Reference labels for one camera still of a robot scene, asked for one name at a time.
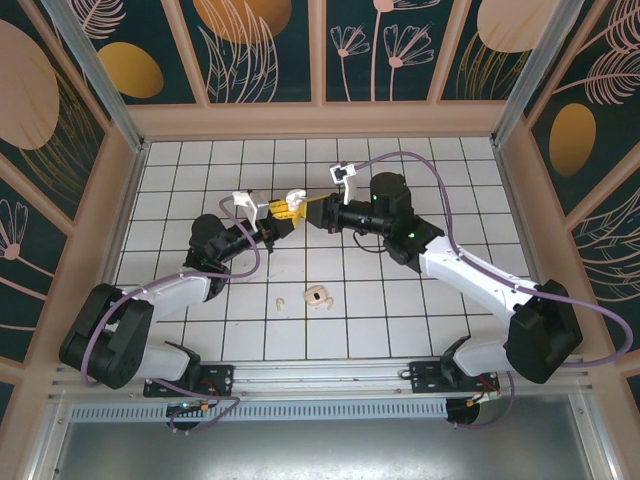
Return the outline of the grey metal sheet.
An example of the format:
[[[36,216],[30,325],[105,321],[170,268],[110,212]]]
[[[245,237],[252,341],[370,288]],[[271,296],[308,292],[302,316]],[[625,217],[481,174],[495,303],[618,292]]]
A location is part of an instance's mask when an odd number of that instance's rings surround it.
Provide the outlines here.
[[[593,480],[571,427],[454,429],[435,419],[74,424],[55,480]]]

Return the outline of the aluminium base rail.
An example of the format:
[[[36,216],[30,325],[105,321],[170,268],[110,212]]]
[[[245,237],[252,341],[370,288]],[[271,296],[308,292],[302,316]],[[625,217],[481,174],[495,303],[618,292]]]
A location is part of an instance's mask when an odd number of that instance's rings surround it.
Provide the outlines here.
[[[407,366],[406,359],[240,361],[234,364],[232,394],[247,401],[407,397],[411,384],[400,377]],[[47,399],[142,400],[145,384],[136,379],[118,390],[87,387],[77,371],[59,367],[47,388]]]

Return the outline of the aluminium frame post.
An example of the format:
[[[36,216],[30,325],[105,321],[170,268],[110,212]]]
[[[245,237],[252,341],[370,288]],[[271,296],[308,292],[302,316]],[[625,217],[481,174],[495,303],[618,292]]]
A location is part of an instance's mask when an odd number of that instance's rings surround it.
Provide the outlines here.
[[[127,144],[137,153],[146,147],[144,136],[136,126],[120,93],[97,51],[85,35],[75,13],[67,0],[41,0],[52,22],[58,27],[62,38],[70,48],[74,58],[84,69],[89,83],[94,87],[102,104],[109,112],[111,119],[122,133]]]
[[[586,1],[590,0],[559,0],[549,19],[543,24],[544,29],[538,35],[491,133],[492,146],[495,149],[500,150],[508,140],[536,88],[559,56],[571,29],[581,24],[579,17]]]

